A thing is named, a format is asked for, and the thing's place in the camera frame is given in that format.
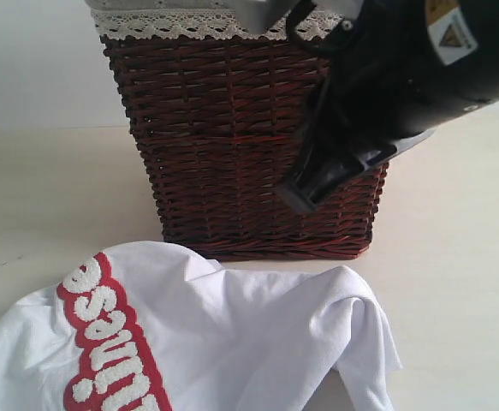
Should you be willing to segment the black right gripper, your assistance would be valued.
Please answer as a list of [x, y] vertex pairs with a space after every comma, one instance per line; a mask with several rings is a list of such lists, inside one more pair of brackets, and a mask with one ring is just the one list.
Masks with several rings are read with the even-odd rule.
[[366, 1], [315, 51], [330, 68], [308, 103], [309, 149], [277, 185], [293, 211], [316, 211], [361, 164], [499, 102], [499, 1]]

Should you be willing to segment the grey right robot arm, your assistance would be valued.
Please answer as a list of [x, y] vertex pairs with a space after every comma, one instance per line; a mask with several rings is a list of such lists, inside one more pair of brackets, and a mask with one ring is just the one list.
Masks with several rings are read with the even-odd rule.
[[499, 102], [499, 1], [236, 1], [237, 21], [329, 64], [277, 192], [316, 210], [335, 190]]

